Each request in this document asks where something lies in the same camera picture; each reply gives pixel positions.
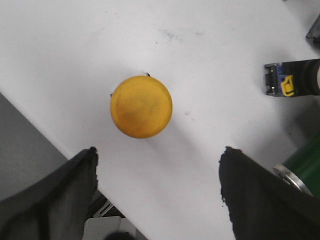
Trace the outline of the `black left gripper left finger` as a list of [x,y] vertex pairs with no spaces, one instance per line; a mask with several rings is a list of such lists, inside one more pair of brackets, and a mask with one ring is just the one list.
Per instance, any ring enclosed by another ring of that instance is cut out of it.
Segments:
[[84,149],[48,176],[0,202],[2,240],[80,240],[98,187],[98,154]]

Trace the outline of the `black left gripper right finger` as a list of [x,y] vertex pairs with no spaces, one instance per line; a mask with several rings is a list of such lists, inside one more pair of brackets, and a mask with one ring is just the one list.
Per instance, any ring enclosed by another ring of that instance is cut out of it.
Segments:
[[218,169],[221,198],[237,240],[318,240],[320,201],[226,147]]

